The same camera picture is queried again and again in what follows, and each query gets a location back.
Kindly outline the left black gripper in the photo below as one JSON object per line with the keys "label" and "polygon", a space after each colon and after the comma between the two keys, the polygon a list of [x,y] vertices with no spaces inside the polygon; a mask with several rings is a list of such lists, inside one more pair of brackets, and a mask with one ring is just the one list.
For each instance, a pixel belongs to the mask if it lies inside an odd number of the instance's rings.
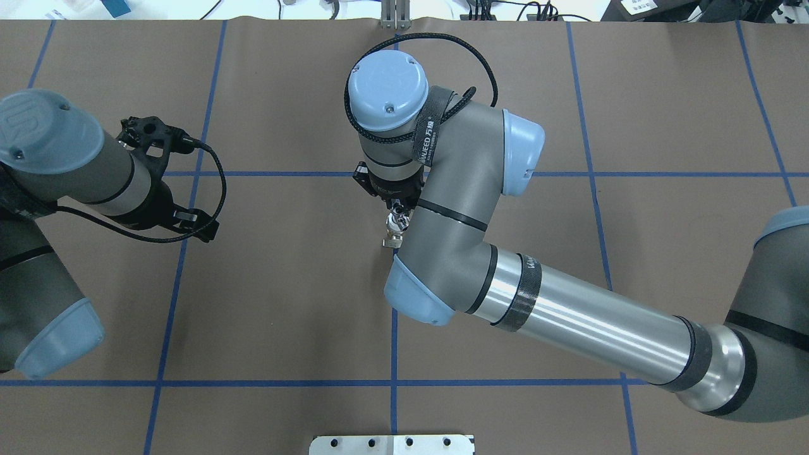
{"label": "left black gripper", "polygon": [[170,187],[161,179],[151,182],[145,200],[124,214],[124,226],[134,231],[174,226],[176,233],[196,237],[205,243],[213,241],[219,230],[219,222],[205,211],[187,210],[174,203]]}

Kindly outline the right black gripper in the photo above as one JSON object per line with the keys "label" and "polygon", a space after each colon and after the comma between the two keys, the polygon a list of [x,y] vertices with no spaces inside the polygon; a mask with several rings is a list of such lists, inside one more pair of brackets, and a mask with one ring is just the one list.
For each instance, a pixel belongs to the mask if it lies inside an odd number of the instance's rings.
{"label": "right black gripper", "polygon": [[404,209],[415,209],[425,184],[423,171],[424,167],[420,166],[416,170],[405,170],[404,178],[384,179],[373,173],[366,162],[358,162],[353,171],[353,181],[370,196],[381,198],[388,209],[395,204],[402,205]]}

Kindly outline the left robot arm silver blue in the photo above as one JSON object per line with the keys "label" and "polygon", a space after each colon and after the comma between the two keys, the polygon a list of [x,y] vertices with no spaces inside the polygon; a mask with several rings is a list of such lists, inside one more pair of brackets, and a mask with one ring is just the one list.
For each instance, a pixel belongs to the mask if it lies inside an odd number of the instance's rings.
{"label": "left robot arm silver blue", "polygon": [[[104,326],[38,220],[85,219],[148,244],[219,230],[226,178],[215,150],[156,116],[130,116],[113,137],[95,116],[39,88],[2,99],[2,372],[41,380],[103,342]],[[221,182],[213,214],[174,201],[164,174],[171,154],[203,150]]]}

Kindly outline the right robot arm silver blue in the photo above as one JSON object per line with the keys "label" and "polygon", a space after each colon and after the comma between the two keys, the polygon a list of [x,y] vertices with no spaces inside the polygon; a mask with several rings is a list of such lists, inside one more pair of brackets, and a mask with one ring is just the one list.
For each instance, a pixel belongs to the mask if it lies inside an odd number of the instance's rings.
{"label": "right robot arm silver blue", "polygon": [[498,199],[526,190],[544,130],[430,86],[411,55],[364,55],[346,84],[366,190],[412,213],[384,288],[400,314],[456,313],[599,361],[739,422],[807,415],[807,207],[778,212],[752,250],[721,324],[645,307],[503,250],[484,236]]}

